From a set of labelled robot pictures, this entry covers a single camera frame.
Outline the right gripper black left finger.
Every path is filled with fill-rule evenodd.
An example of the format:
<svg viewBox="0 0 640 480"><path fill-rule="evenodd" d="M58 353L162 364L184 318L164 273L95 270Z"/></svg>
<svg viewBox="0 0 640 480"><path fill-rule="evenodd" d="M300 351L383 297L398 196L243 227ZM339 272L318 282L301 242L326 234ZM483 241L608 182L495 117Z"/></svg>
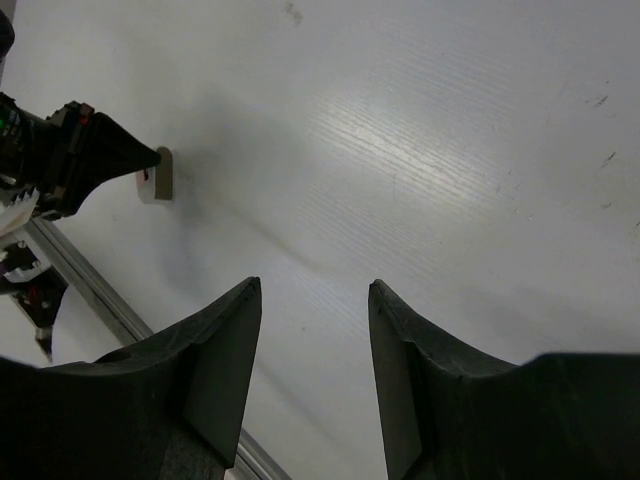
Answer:
<svg viewBox="0 0 640 480"><path fill-rule="evenodd" d="M98 360L1 362L5 479L220 479L234 466L261 324L250 277Z"/></svg>

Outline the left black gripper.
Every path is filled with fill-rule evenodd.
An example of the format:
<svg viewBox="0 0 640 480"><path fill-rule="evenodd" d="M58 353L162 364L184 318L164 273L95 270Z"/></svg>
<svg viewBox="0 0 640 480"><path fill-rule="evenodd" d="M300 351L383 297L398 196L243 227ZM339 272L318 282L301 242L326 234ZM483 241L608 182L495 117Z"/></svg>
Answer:
<svg viewBox="0 0 640 480"><path fill-rule="evenodd" d="M32 147L42 218L76 214L103 183L157 167L161 155L108 115L72 101L52 115L32 118Z"/></svg>

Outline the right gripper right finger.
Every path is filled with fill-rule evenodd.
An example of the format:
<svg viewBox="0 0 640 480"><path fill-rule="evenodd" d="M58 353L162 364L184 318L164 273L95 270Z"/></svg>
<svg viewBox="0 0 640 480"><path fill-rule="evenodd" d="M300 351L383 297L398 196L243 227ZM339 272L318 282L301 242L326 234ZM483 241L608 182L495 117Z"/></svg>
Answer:
<svg viewBox="0 0 640 480"><path fill-rule="evenodd" d="M379 280L368 314L389 478L638 477L637 355L547 353L514 365Z"/></svg>

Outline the pink white eraser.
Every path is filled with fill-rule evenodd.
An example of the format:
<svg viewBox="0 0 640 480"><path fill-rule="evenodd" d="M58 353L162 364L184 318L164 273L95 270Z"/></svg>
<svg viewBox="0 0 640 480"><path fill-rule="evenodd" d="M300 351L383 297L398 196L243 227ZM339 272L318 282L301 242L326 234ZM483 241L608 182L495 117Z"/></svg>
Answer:
<svg viewBox="0 0 640 480"><path fill-rule="evenodd" d="M156 149L160 163L135 175L138 197L145 204L170 203L174 199L173 155L167 147Z"/></svg>

